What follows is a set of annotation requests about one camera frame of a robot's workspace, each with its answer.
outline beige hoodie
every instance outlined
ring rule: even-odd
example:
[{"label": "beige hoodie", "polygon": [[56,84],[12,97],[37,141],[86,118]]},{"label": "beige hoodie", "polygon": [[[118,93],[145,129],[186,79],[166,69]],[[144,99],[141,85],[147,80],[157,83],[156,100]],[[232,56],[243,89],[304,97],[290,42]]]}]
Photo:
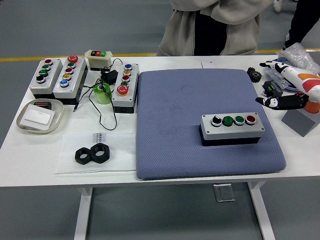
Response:
[{"label": "beige hoodie", "polygon": [[227,24],[227,40],[220,55],[253,54],[258,46],[260,13],[271,3],[273,0],[171,0],[174,12],[157,56],[194,55],[197,11]]}]

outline black cable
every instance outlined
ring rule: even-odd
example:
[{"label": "black cable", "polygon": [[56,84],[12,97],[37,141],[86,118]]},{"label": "black cable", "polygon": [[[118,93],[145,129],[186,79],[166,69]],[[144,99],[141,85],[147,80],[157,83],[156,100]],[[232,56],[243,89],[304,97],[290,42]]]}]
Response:
[{"label": "black cable", "polygon": [[[102,114],[101,114],[101,112],[99,111],[99,109],[96,107],[96,105],[94,104],[94,102],[90,99],[90,96],[91,96],[92,92],[94,91],[93,88],[94,88],[96,85],[101,85],[103,92],[106,93],[106,95],[107,95],[107,96],[109,97],[109,99],[110,99],[110,102],[111,102],[111,105],[112,105],[112,110],[113,110],[113,116],[114,116],[114,120],[115,120],[115,126],[114,126],[114,128],[112,128],[112,129],[106,128],[106,127],[101,123]],[[89,88],[89,89],[81,96],[81,98],[79,99],[78,103],[75,105],[73,111],[74,111],[74,112],[76,111],[76,109],[77,109],[77,107],[78,107],[79,102],[81,101],[81,99],[84,97],[84,95],[86,95],[86,94],[91,90],[88,98],[89,98],[89,101],[90,101],[90,102],[92,103],[92,105],[94,106],[94,108],[95,108],[95,109],[99,112],[99,114],[100,114],[100,117],[99,117],[99,123],[100,123],[100,125],[101,125],[104,129],[106,129],[106,130],[108,130],[108,131],[112,131],[112,130],[116,129],[116,127],[117,127],[117,125],[118,125],[118,121],[117,121],[117,117],[116,117],[116,113],[115,113],[115,107],[114,107],[114,104],[113,104],[113,102],[112,102],[112,99],[111,99],[110,95],[107,93],[107,90],[106,90],[106,88],[105,88],[105,86],[104,86],[103,81],[102,81],[100,78],[98,78],[98,79],[95,81],[95,84],[94,84],[94,85],[92,85],[92,86],[86,86],[86,85],[84,85],[83,87],[84,87],[84,88]]]},{"label": "black cable", "polygon": [[123,64],[123,62],[122,62],[122,60],[121,60],[120,58],[115,58],[115,59],[113,60],[112,64],[110,65],[110,67],[106,67],[106,66],[104,66],[104,69],[111,70],[112,66],[113,66],[113,65],[114,65],[114,63],[115,63],[115,60],[119,60],[119,61]]},{"label": "black cable", "polygon": [[116,113],[115,113],[115,107],[114,107],[114,104],[112,102],[112,99],[111,97],[109,96],[109,94],[107,93],[106,89],[104,86],[102,86],[102,89],[103,89],[103,92],[106,93],[106,95],[109,97],[110,101],[111,101],[111,105],[112,105],[112,110],[113,110],[113,116],[114,116],[114,120],[115,120],[115,126],[114,128],[112,129],[109,129],[109,128],[106,128],[102,123],[101,123],[101,118],[102,118],[102,114],[101,112],[99,111],[99,109],[96,107],[96,105],[94,104],[94,102],[90,99],[90,96],[92,94],[92,92],[94,91],[93,89],[91,90],[90,94],[89,94],[89,101],[92,103],[92,105],[94,106],[94,108],[99,112],[100,114],[100,117],[99,117],[99,123],[100,125],[105,129],[105,130],[108,130],[108,131],[112,131],[114,129],[116,129],[117,125],[118,125],[118,122],[117,122],[117,117],[116,117]]}]

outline white table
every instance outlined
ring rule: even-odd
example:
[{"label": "white table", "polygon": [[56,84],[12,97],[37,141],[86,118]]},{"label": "white table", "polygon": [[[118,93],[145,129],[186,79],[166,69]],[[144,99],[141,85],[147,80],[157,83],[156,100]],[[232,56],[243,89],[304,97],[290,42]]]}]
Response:
[{"label": "white table", "polygon": [[[183,56],[183,57],[121,57],[124,63],[139,64],[140,72],[167,69],[202,68],[201,61],[213,61],[216,68],[242,69],[249,67],[258,72],[264,70],[259,63],[273,60],[275,55],[256,56]],[[119,69],[120,61],[116,60],[112,69]],[[89,71],[86,85],[92,85],[98,72]],[[254,87],[258,94],[262,89],[263,76]],[[73,187],[79,188],[82,194],[75,239],[85,239],[89,217],[92,189],[95,187],[134,186],[134,185],[177,185],[177,184],[205,184],[205,183],[233,183],[248,182],[252,200],[259,220],[264,239],[275,239],[268,214],[260,192],[265,181],[284,179],[320,178],[320,128],[316,127],[307,136],[301,137],[283,122],[285,111],[264,108],[275,135],[283,151],[287,166],[281,172],[254,175],[232,175],[215,177],[195,177],[164,180],[143,181],[137,178],[135,171],[128,172],[97,172],[80,174],[55,174],[62,135],[92,134],[105,132],[99,125],[98,112],[87,98],[81,100],[76,112],[74,106],[65,105],[64,115],[59,126],[45,135],[30,134],[20,130],[16,125],[16,118],[25,104],[34,97],[28,89],[21,102],[19,110],[11,124],[8,134],[0,150],[0,187]],[[103,111],[102,122],[106,127],[114,124],[112,107],[110,104],[99,105]],[[118,126],[112,133],[135,133],[136,114],[117,113]]]}]

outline gear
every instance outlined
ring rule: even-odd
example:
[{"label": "gear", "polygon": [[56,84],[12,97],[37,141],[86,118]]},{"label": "gear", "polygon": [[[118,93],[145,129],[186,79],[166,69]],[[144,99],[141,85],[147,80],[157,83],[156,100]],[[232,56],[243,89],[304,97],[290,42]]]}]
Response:
[{"label": "gear", "polygon": [[253,67],[248,68],[247,74],[253,83],[258,83],[262,77],[261,73],[256,71]]},{"label": "gear", "polygon": [[254,67],[249,67],[248,70],[246,71],[247,74],[251,73],[251,72],[255,72],[256,69]]}]

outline green spool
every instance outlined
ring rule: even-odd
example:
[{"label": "green spool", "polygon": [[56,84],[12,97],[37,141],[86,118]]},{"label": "green spool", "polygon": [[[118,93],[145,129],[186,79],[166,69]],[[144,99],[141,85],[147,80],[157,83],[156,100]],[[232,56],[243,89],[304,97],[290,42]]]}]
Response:
[{"label": "green spool", "polygon": [[93,92],[99,104],[109,104],[111,102],[110,98],[112,98],[110,86],[105,82],[103,83],[103,86],[106,92],[104,92],[101,84],[94,86]]}]

